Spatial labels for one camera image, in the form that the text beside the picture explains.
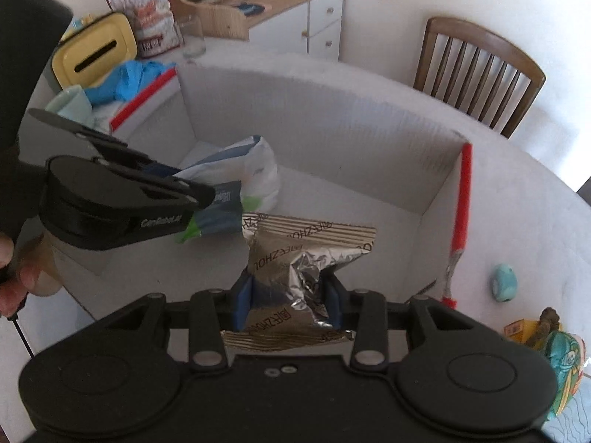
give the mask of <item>red and white food bag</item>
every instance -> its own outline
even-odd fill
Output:
[[[170,0],[107,0],[125,13],[134,31],[140,58],[151,58],[180,45]]]

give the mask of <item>yellow container lid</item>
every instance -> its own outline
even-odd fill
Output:
[[[135,59],[138,47],[123,13],[110,13],[63,42],[51,60],[62,88],[100,85],[114,67]]]

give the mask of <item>snack wrapper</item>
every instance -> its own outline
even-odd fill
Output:
[[[369,253],[376,229],[244,213],[242,233],[250,247],[252,309],[246,332],[225,332],[226,344],[274,351],[347,339],[328,322],[321,272]]]

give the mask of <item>blue cloth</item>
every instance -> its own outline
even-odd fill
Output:
[[[126,61],[115,67],[105,82],[96,88],[85,89],[91,105],[105,105],[119,100],[129,102],[175,63],[163,65],[156,61]]]

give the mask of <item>black slot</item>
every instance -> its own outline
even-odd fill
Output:
[[[86,58],[85,60],[82,60],[81,63],[78,63],[75,67],[74,67],[74,71],[76,73],[80,73],[83,69],[85,69],[87,66],[93,64],[95,61],[97,61],[100,57],[102,57],[104,54],[108,53],[109,51],[111,51],[112,49],[114,49],[117,46],[117,41],[115,40],[111,40],[109,43],[107,43],[104,47],[102,47],[101,49],[95,51],[91,56],[89,56],[88,58]]]

